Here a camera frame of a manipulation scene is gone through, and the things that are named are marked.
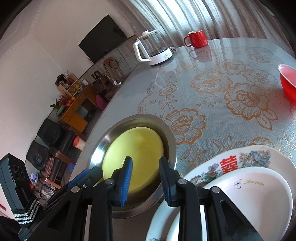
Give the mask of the stainless steel bowl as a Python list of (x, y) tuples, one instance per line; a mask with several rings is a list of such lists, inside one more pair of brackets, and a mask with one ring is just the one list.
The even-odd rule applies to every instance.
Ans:
[(99, 139), (89, 166), (102, 169), (102, 180), (114, 181), (114, 218), (130, 218), (155, 205), (163, 195), (159, 160), (176, 167), (177, 146), (164, 120), (136, 114), (110, 127)]

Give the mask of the yellow plastic bowl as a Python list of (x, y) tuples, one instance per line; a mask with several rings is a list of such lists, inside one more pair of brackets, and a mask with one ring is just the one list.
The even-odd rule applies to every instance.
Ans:
[(137, 193), (157, 177), (159, 159), (164, 156), (161, 137), (151, 128), (136, 127), (122, 133), (108, 148), (102, 162), (103, 178), (111, 178), (114, 170), (132, 158), (133, 168), (129, 193)]

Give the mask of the white rose garden plate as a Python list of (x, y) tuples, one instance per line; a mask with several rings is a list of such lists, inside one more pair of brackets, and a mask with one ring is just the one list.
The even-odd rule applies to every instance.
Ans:
[(197, 190), (202, 240), (281, 240), (288, 229), (292, 191), (276, 171), (243, 168)]

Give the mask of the red character patterned plate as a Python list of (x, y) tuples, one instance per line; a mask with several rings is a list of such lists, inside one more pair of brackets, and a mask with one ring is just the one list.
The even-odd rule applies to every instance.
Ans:
[[(185, 179), (196, 186), (204, 187), (228, 172), (252, 166), (269, 168), (281, 174), (295, 198), (295, 164), (287, 156), (268, 146), (254, 145), (225, 151), (194, 168)], [(170, 208), (163, 201), (152, 218), (146, 240), (166, 240), (177, 213), (177, 208)]]

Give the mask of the white red trash bin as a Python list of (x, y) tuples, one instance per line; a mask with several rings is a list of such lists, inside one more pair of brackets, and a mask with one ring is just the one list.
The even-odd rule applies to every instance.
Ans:
[(85, 147), (86, 142), (79, 136), (77, 136), (74, 141), (73, 141), (73, 147), (75, 147), (76, 149), (79, 149), (80, 151), (83, 151), (84, 147)]

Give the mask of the wooden cabinet desk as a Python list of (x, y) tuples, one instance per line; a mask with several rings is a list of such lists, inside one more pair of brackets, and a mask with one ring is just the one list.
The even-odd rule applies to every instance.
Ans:
[(84, 108), (90, 112), (97, 109), (96, 105), (97, 93), (92, 85), (87, 85), (77, 98), (66, 108), (62, 116), (59, 118), (58, 123), (69, 125), (79, 132), (83, 132), (88, 121), (86, 121), (77, 111), (79, 108)]

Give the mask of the pink round object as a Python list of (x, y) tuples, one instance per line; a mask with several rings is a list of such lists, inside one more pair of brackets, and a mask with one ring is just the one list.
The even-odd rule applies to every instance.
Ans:
[(99, 109), (104, 110), (107, 107), (107, 102), (100, 95), (97, 94), (96, 105)]

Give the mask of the wooden shelf with items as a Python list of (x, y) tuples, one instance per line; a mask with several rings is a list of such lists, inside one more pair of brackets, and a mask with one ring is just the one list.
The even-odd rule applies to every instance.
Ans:
[(83, 90), (83, 84), (73, 73), (60, 74), (55, 85), (61, 94), (68, 97), (77, 96)]

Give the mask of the white glass electric kettle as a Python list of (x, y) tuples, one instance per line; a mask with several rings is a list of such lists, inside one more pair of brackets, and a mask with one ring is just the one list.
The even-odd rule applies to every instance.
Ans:
[(158, 30), (142, 32), (133, 43), (133, 49), (138, 62), (146, 62), (151, 66), (161, 64), (173, 56)]

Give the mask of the red mug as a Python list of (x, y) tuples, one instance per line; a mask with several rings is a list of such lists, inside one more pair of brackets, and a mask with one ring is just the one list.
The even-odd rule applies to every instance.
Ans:
[(208, 45), (208, 39), (203, 30), (191, 31), (184, 37), (186, 47), (202, 48)]

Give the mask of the beige window curtain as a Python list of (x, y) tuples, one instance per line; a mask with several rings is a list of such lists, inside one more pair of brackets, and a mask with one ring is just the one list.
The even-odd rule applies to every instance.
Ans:
[(208, 39), (267, 39), (290, 55), (295, 46), (276, 17), (260, 1), (112, 1), (134, 33), (156, 29), (169, 45), (180, 47), (191, 31)]

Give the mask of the red plastic bowl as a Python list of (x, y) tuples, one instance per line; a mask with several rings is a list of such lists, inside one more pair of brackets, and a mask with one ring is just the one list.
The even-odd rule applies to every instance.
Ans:
[(296, 102), (296, 70), (289, 65), (280, 64), (278, 66), (280, 82), (285, 97), (295, 105)]

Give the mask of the wooden chair by wall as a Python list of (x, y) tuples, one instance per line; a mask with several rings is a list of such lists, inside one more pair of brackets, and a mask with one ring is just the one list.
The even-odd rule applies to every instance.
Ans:
[(103, 67), (110, 79), (118, 81), (125, 80), (125, 76), (114, 58), (110, 57), (104, 60)]

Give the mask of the black wall television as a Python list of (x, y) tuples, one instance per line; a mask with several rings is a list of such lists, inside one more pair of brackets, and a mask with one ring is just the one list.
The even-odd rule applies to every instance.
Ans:
[(126, 34), (110, 15), (106, 15), (78, 46), (93, 63), (96, 63), (126, 40)]

